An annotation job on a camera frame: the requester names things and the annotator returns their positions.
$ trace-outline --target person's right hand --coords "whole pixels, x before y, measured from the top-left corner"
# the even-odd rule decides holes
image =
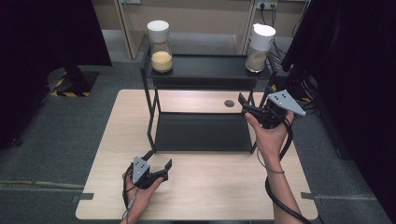
[[[274,129],[264,129],[251,114],[246,113],[245,118],[256,133],[257,147],[264,158],[264,162],[279,161],[280,149],[288,133],[285,125],[281,123]],[[291,124],[294,114],[288,111],[286,119]]]

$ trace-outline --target glass jar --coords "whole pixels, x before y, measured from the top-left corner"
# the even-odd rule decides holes
[[[149,22],[148,37],[152,68],[160,73],[171,70],[173,61],[169,44],[169,23],[166,21]]]
[[[267,59],[266,51],[259,51],[253,48],[249,48],[246,67],[247,70],[254,73],[259,73],[265,67],[265,60]]]

